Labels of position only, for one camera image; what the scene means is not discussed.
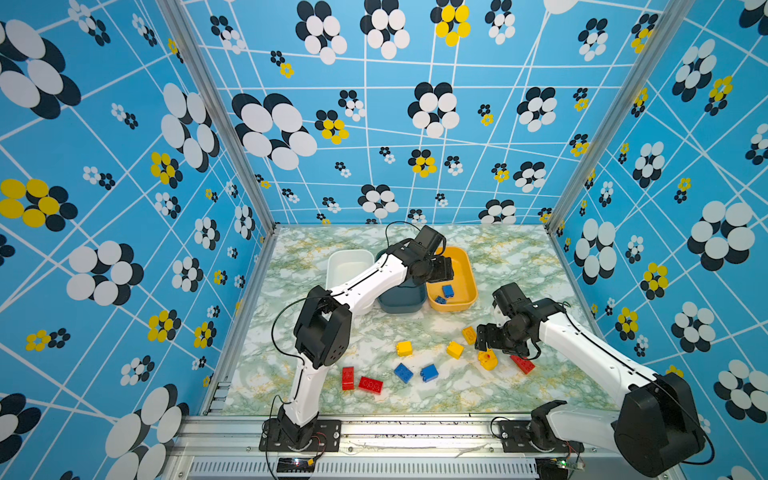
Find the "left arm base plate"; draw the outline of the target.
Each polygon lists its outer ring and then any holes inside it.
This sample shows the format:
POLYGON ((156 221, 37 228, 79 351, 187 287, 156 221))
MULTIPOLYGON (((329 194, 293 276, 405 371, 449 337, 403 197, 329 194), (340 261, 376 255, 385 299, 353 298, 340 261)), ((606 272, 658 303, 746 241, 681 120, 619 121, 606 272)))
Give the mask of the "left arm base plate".
POLYGON ((338 452, 342 433, 340 420, 320 419, 295 429, 288 421, 271 418, 262 424, 261 452, 338 452))

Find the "yellow rounded lego duck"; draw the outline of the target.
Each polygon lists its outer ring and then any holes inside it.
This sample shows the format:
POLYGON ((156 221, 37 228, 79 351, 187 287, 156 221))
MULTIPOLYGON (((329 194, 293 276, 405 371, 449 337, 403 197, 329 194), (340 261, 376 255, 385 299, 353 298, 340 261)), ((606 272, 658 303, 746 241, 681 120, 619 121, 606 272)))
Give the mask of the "yellow rounded lego duck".
POLYGON ((498 366, 498 358, 492 350, 479 351, 477 359, 481 367, 486 371, 493 371, 498 366))

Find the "white plastic container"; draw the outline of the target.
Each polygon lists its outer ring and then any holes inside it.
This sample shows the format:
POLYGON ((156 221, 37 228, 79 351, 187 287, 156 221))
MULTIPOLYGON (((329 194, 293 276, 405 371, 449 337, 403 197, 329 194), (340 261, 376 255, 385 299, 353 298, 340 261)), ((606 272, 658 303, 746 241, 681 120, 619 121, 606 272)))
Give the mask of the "white plastic container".
POLYGON ((348 249, 334 252, 328 259, 325 288, 335 287, 355 278, 374 264, 374 255, 364 249, 348 249))

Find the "yellow plastic container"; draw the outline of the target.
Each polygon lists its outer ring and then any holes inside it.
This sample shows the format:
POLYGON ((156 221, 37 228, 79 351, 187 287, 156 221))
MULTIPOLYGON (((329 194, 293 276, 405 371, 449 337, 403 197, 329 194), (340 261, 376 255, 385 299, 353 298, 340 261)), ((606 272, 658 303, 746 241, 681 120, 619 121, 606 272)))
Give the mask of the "yellow plastic container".
POLYGON ((445 256, 452 258, 454 278, 448 282, 426 284, 429 304, 433 310, 442 313, 468 310, 478 299, 478 288, 469 255, 460 247, 448 246, 445 256), (451 285, 454 290, 454 297, 447 298, 447 305, 435 302, 437 296, 443 296, 444 285, 451 285))

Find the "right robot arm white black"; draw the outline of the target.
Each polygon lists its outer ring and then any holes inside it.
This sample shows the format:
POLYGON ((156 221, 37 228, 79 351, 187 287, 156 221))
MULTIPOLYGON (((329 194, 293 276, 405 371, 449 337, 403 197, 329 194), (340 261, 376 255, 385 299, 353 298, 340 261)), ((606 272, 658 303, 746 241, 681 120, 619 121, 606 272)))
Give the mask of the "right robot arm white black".
POLYGON ((561 302, 532 300, 516 283, 493 293, 501 325, 477 327, 476 349, 527 358, 543 345, 556 350, 595 381, 617 411, 577 407, 554 400, 534 409, 527 439, 540 451, 581 442, 616 452, 638 473, 656 477, 694 455, 715 449, 698 419, 689 384, 679 375, 661 375, 573 320, 561 302))

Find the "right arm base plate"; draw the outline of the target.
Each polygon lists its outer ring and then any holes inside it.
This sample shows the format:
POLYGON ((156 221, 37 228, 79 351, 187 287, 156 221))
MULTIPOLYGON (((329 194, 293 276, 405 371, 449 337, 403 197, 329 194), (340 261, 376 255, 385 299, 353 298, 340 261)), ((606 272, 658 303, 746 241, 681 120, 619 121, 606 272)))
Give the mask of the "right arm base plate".
POLYGON ((496 420, 493 422, 491 431, 500 441, 504 453, 541 453, 566 456, 567 454, 583 453, 585 450, 584 445, 576 441, 554 440, 537 445, 534 442, 533 433, 529 429, 529 421, 496 420))

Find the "dark teal plastic container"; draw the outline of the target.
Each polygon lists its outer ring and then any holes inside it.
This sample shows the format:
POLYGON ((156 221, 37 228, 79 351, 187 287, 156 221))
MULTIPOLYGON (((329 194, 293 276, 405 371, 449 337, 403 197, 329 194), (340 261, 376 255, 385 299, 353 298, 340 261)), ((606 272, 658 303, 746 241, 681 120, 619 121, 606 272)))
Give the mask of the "dark teal plastic container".
POLYGON ((412 277, 382 293, 376 299, 379 307, 388 314, 411 314, 418 312, 427 301, 425 284, 416 284, 412 277))

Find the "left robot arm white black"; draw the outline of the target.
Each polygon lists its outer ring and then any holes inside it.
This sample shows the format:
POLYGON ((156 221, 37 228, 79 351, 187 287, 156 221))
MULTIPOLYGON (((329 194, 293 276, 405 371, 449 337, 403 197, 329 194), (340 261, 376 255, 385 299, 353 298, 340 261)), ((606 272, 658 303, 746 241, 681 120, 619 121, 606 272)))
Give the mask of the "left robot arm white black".
POLYGON ((446 249, 445 236, 424 226, 415 237, 388 245, 378 260, 350 280, 330 289, 315 286, 298 301, 296 352, 290 355, 297 360, 297 370, 276 415, 280 433, 290 444, 304 447, 314 436, 327 372, 345 354, 355 318, 405 282, 417 286, 451 280, 452 260, 446 249))

